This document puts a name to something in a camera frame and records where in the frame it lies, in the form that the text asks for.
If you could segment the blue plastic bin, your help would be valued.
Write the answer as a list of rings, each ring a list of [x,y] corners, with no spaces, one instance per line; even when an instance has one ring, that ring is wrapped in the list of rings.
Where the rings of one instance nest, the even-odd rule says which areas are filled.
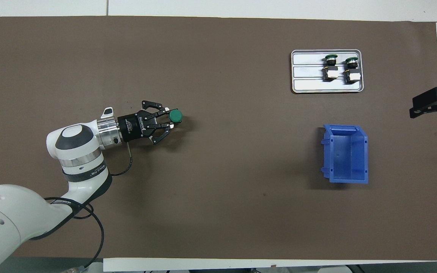
[[[369,183],[369,139],[360,126],[324,124],[324,178],[337,184]]]

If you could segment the green push button switch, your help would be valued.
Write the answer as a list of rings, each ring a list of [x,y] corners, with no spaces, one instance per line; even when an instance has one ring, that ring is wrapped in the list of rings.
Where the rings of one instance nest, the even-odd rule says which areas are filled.
[[[339,72],[336,66],[337,57],[336,54],[328,54],[325,56],[325,62],[322,68],[323,81],[330,82],[338,78]]]
[[[358,57],[350,57],[345,60],[345,83],[354,84],[361,80],[362,72]]]
[[[176,124],[182,122],[183,114],[179,109],[172,109],[168,111],[168,117],[170,119],[170,128],[173,128]]]

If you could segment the brown paper table mat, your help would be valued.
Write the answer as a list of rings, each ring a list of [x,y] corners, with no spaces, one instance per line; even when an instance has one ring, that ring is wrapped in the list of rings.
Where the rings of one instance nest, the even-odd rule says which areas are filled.
[[[293,50],[358,49],[364,89],[296,94]],[[68,190],[48,133],[182,111],[92,201],[101,256],[437,260],[435,23],[197,17],[0,17],[0,184]],[[324,124],[360,126],[369,183],[324,178]]]

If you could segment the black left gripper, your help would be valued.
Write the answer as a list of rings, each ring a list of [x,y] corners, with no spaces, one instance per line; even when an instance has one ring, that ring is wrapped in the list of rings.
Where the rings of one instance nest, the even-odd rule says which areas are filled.
[[[157,111],[149,113],[146,111],[148,108]],[[152,144],[157,144],[169,135],[172,123],[154,124],[160,116],[168,115],[170,113],[169,109],[161,103],[143,100],[142,110],[134,114],[118,117],[118,127],[123,142],[130,142],[139,138],[149,138]],[[163,130],[163,133],[159,136],[153,136],[156,130]]]

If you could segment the silver metal tray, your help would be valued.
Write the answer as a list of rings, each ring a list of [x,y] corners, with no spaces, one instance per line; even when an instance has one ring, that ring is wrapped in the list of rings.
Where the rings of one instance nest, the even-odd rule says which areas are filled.
[[[323,81],[322,68],[325,56],[336,54],[338,78],[326,82]],[[345,83],[345,60],[350,57],[358,57],[362,72],[361,80],[354,84]],[[327,49],[305,50],[296,49],[290,54],[291,85],[296,94],[332,94],[332,93],[358,93],[364,89],[362,53],[358,49]]]

